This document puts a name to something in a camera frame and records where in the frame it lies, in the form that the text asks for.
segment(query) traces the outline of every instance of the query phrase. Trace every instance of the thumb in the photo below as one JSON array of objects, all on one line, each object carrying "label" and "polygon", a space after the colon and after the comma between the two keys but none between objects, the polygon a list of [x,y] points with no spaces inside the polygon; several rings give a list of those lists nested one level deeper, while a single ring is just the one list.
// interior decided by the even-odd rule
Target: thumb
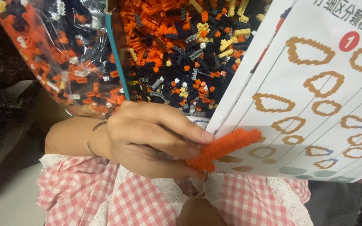
[{"label": "thumb", "polygon": [[146,172],[153,178],[182,178],[192,177],[205,180],[205,175],[198,172],[182,160],[155,160],[146,166]]}]

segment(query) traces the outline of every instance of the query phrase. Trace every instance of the hand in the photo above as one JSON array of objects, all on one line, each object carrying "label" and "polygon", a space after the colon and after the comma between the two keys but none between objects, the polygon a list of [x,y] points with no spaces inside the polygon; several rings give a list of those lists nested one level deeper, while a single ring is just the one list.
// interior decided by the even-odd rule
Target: hand
[{"label": "hand", "polygon": [[164,160],[158,151],[175,158],[194,159],[198,144],[215,140],[210,132],[191,122],[179,109],[157,103],[125,101],[108,119],[107,133],[113,159],[129,171],[147,178],[194,177],[204,175],[183,160]]}]

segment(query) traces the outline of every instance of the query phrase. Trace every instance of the thin black bracelet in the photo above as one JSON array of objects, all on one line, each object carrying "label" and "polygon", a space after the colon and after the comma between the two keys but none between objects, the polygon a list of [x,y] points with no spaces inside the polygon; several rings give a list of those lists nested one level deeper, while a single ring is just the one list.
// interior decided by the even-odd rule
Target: thin black bracelet
[{"label": "thin black bracelet", "polygon": [[[99,126],[104,125],[104,124],[106,124],[106,123],[107,123],[107,121],[102,121],[102,122],[100,122],[99,124],[97,124],[97,125],[93,128],[93,131],[95,131]],[[96,154],[92,151],[92,149],[90,148],[90,143],[89,143],[89,142],[87,142],[87,147],[89,148],[89,151],[90,151],[94,156],[101,158],[100,156],[96,155]]]}]

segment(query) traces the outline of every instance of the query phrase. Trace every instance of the fingernail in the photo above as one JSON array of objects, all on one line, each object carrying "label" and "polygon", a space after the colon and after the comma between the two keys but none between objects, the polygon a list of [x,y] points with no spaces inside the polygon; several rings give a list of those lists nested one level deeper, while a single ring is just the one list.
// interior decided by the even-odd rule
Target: fingernail
[{"label": "fingernail", "polygon": [[203,139],[205,139],[207,141],[211,141],[211,140],[215,139],[214,135],[211,132],[208,132],[206,130],[202,132],[201,136],[202,136]]},{"label": "fingernail", "polygon": [[195,147],[195,146],[188,146],[188,147],[187,147],[187,153],[188,153],[190,156],[196,158],[196,157],[198,157],[198,156],[201,154],[201,151],[200,151],[199,148],[197,148],[197,147]]}]

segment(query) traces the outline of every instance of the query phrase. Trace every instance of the red circle number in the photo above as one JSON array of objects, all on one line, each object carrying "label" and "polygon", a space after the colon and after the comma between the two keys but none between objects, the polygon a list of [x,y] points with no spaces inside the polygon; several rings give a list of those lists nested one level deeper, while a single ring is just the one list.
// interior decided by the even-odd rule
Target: red circle number
[{"label": "red circle number", "polygon": [[349,52],[353,50],[359,43],[359,33],[351,31],[341,38],[339,43],[339,49],[343,52]]}]

